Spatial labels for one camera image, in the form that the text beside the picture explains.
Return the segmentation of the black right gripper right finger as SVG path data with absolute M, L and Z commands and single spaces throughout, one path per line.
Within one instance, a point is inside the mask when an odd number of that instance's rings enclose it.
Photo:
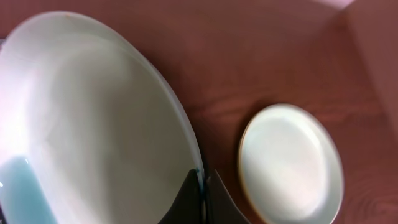
M 250 224 L 231 198 L 217 170 L 206 180 L 206 222 L 208 224 Z

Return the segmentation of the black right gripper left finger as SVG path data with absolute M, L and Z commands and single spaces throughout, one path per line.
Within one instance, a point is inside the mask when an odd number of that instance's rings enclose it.
M 188 172 L 178 194 L 168 212 L 159 224 L 200 224 L 201 192 L 197 172 Z

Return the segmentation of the pale green plate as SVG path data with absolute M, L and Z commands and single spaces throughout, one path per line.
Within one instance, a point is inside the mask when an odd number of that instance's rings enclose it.
M 159 223 L 204 168 L 159 71 L 105 24 L 52 11 L 1 47 L 1 222 Z

